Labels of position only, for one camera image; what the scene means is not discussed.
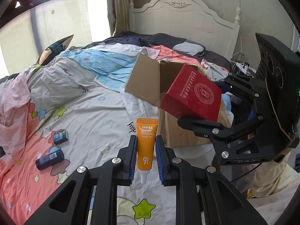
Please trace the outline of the pink crumpled sheet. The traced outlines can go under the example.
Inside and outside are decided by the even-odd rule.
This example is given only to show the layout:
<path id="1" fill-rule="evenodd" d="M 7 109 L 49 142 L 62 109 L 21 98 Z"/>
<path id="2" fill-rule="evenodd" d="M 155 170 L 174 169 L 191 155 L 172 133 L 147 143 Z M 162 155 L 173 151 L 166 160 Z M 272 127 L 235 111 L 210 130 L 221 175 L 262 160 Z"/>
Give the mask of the pink crumpled sheet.
<path id="1" fill-rule="evenodd" d="M 1 99 L 1 159 L 6 165 L 14 164 L 25 147 L 30 100 L 26 74 L 20 73 Z"/>

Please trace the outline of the red square gift box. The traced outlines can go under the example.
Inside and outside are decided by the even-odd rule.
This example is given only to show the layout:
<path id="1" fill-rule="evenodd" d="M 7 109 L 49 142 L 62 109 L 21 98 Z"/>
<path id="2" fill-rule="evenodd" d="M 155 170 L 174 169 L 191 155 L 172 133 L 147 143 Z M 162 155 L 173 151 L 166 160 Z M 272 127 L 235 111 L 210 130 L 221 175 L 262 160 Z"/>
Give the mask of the red square gift box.
<path id="1" fill-rule="evenodd" d="M 187 117 L 216 122 L 221 96 L 221 88 L 186 64 L 165 93 L 160 108 L 177 119 Z"/>

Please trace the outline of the dark cartoon pillow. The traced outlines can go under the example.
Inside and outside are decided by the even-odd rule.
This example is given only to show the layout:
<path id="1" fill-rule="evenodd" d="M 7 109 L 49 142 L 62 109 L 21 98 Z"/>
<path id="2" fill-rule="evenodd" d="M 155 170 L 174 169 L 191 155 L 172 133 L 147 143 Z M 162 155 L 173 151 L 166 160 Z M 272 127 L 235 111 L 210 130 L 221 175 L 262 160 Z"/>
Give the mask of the dark cartoon pillow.
<path id="1" fill-rule="evenodd" d="M 47 47 L 40 55 L 37 63 L 40 66 L 45 66 L 50 63 L 57 55 L 65 51 L 70 45 L 74 35 L 62 38 Z"/>

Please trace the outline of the blue tissue pack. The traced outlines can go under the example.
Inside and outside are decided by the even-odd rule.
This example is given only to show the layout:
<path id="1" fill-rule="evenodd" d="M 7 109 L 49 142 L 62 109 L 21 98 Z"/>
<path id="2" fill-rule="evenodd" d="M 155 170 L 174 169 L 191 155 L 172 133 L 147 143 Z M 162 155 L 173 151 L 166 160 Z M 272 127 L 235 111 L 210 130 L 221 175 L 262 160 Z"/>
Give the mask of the blue tissue pack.
<path id="1" fill-rule="evenodd" d="M 69 136 L 68 136 L 68 132 L 66 129 L 59 130 L 59 131 L 55 132 L 53 135 L 53 142 L 56 145 L 67 142 L 68 139 L 69 139 Z"/>

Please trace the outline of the dark grey pillow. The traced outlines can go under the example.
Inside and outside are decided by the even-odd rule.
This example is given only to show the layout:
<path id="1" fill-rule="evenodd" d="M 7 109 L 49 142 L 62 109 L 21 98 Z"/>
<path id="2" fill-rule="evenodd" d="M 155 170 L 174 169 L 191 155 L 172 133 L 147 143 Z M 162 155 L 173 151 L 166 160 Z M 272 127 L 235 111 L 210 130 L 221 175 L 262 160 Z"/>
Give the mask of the dark grey pillow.
<path id="1" fill-rule="evenodd" d="M 173 37 L 164 33 L 138 34 L 127 31 L 118 36 L 108 38 L 106 43 L 132 44 L 146 47 L 162 45 L 166 48 L 174 50 L 179 54 L 197 59 L 199 62 L 205 59 L 208 62 L 224 67 L 228 71 L 231 71 L 230 62 L 225 57 L 207 49 L 204 45 L 188 39 Z"/>

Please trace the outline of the brown cardboard box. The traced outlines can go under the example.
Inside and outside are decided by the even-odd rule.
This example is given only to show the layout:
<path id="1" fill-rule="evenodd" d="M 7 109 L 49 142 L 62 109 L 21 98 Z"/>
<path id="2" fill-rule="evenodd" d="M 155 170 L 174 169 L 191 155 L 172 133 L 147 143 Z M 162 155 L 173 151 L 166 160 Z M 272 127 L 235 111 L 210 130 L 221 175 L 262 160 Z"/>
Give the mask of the brown cardboard box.
<path id="1" fill-rule="evenodd" d="M 210 142 L 179 127 L 177 120 L 181 117 L 210 120 L 231 127 L 221 89 L 196 65 L 158 61 L 141 54 L 124 90 L 159 108 L 157 133 L 168 147 Z"/>

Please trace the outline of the light blue quilt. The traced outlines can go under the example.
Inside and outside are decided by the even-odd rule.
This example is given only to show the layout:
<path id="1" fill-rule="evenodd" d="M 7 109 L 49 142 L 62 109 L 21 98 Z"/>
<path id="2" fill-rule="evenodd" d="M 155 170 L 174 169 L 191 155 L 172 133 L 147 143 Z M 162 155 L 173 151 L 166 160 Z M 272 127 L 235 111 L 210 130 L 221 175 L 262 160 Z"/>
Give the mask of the light blue quilt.
<path id="1" fill-rule="evenodd" d="M 60 56 L 75 59 L 80 66 L 90 70 L 103 87 L 119 92 L 129 78 L 138 55 L 149 55 L 147 50 L 147 47 L 117 43 L 67 50 Z"/>

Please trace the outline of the white bed headboard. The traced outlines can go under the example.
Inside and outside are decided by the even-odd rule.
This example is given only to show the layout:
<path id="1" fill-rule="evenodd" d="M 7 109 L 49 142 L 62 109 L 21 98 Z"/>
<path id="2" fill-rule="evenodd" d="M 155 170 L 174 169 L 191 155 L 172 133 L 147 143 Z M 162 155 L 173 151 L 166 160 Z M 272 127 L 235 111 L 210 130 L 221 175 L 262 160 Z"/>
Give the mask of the white bed headboard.
<path id="1" fill-rule="evenodd" d="M 141 8 L 129 3 L 130 31 L 164 33 L 200 43 L 226 59 L 232 59 L 241 22 L 236 9 L 234 22 L 221 19 L 202 0 L 151 0 Z"/>

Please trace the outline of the beige curtain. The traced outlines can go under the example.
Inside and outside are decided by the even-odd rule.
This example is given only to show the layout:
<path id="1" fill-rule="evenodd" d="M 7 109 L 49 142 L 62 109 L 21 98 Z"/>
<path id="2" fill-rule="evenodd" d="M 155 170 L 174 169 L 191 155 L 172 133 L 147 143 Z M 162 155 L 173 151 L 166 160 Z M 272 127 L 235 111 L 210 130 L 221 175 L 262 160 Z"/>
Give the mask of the beige curtain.
<path id="1" fill-rule="evenodd" d="M 129 30 L 129 0 L 107 0 L 107 13 L 112 36 Z"/>

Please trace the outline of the orange sunscreen tube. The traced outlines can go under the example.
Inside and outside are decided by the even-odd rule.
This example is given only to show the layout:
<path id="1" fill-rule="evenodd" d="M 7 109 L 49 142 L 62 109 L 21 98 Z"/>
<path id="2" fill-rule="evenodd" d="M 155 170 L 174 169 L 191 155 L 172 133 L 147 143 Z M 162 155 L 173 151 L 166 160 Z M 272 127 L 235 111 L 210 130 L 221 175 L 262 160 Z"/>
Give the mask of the orange sunscreen tube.
<path id="1" fill-rule="evenodd" d="M 146 184 L 147 176 L 153 165 L 155 139 L 158 120 L 155 118 L 137 118 L 137 168 L 141 184 Z"/>

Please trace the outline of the dark blue bottle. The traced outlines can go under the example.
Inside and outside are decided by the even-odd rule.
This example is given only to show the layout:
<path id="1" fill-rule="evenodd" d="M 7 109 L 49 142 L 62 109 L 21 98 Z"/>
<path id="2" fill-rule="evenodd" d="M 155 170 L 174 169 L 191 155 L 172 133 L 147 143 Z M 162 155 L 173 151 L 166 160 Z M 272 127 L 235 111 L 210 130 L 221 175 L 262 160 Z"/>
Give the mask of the dark blue bottle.
<path id="1" fill-rule="evenodd" d="M 36 167 L 38 170 L 44 170 L 50 166 L 56 165 L 57 163 L 62 162 L 65 159 L 64 154 L 61 149 L 52 152 L 46 156 L 35 161 Z"/>

